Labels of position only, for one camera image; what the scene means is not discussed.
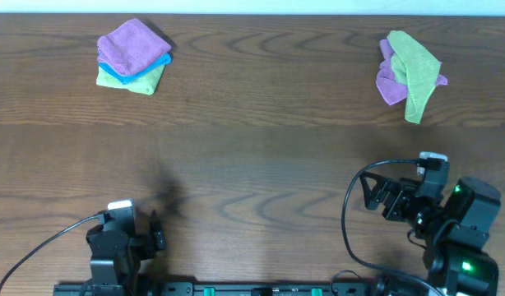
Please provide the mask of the purple microfibre cloth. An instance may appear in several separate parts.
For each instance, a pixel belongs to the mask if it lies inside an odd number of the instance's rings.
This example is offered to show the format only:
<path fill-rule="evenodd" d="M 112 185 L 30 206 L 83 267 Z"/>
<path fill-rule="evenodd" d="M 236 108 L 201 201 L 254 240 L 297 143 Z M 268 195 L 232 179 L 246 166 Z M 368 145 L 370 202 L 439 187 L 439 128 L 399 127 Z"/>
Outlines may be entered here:
<path fill-rule="evenodd" d="M 134 76 L 167 54 L 172 46 L 137 18 L 103 35 L 97 42 L 98 62 L 120 76 Z"/>

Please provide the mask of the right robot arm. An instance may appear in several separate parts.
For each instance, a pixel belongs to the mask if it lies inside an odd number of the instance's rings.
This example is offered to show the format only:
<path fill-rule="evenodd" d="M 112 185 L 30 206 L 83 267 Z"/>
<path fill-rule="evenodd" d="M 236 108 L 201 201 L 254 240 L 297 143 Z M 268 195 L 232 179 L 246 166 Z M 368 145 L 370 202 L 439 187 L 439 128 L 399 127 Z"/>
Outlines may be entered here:
<path fill-rule="evenodd" d="M 422 294 L 495 295 L 498 265 L 483 247 L 501 206 L 501 193 L 477 178 L 460 178 L 445 199 L 449 162 L 445 155 L 422 152 L 411 162 L 419 179 L 384 177 L 363 169 L 357 179 L 369 210 L 383 206 L 383 217 L 406 222 L 424 240 L 429 275 Z"/>

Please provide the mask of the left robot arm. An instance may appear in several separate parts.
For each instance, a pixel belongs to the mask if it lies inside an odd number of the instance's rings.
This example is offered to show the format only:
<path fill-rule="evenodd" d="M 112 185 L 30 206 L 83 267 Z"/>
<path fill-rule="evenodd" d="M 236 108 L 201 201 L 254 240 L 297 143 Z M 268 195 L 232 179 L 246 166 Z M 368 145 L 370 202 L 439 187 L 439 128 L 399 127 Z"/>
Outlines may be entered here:
<path fill-rule="evenodd" d="M 86 234 L 92 252 L 91 278 L 81 286 L 79 294 L 140 294 L 141 262 L 166 249 L 159 216 L 151 213 L 148 230 L 143 234 L 136 231 L 135 211 L 131 207 L 102 211 L 99 218 L 100 224 Z"/>

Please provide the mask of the green crumpled cloth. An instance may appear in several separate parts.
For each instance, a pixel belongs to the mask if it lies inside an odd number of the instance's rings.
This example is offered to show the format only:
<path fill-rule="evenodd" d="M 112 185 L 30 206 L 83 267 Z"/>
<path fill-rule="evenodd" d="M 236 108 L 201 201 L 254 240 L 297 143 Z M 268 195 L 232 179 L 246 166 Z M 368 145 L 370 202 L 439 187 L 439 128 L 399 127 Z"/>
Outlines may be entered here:
<path fill-rule="evenodd" d="M 407 87 L 405 120 L 420 124 L 429 98 L 436 89 L 441 63 L 404 31 L 391 31 L 387 41 L 393 50 L 391 70 L 396 81 Z"/>

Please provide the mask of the green folded cloth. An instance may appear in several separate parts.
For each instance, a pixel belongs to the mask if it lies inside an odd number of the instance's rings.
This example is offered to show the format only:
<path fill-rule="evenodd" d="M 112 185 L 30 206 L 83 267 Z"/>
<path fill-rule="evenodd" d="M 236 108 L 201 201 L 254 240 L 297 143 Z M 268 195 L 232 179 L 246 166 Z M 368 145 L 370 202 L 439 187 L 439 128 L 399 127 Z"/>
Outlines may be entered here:
<path fill-rule="evenodd" d="M 147 74 L 137 78 L 135 81 L 129 82 L 126 85 L 111 74 L 107 73 L 101 67 L 98 67 L 98 70 L 98 76 L 96 78 L 96 85 L 98 86 L 130 90 L 131 92 L 143 95 L 153 95 L 165 70 L 165 65 L 161 65 L 153 70 L 150 70 Z"/>

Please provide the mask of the blue folded cloth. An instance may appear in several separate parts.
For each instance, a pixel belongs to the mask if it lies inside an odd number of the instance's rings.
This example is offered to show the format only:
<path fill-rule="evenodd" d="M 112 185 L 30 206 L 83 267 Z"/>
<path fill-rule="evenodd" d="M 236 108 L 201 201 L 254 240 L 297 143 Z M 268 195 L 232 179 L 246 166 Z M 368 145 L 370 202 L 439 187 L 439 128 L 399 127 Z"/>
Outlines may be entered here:
<path fill-rule="evenodd" d="M 106 71 L 109 75 L 118 79 L 123 85 L 135 81 L 136 79 L 144 76 L 148 72 L 156 69 L 157 67 L 164 66 L 171 62 L 172 58 L 169 53 L 162 55 L 160 58 L 156 59 L 150 66 L 146 67 L 144 70 L 132 75 L 132 76 L 122 76 L 117 73 L 108 63 L 100 62 L 99 68 Z"/>

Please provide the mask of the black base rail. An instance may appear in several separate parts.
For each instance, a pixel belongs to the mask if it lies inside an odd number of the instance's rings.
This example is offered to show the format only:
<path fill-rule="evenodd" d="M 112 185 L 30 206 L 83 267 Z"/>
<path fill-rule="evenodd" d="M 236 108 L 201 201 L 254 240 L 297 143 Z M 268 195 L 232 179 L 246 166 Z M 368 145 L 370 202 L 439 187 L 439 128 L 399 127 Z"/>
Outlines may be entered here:
<path fill-rule="evenodd" d="M 370 296 L 371 285 L 363 282 L 329 284 L 193 284 L 168 282 L 136 292 L 160 296 Z"/>

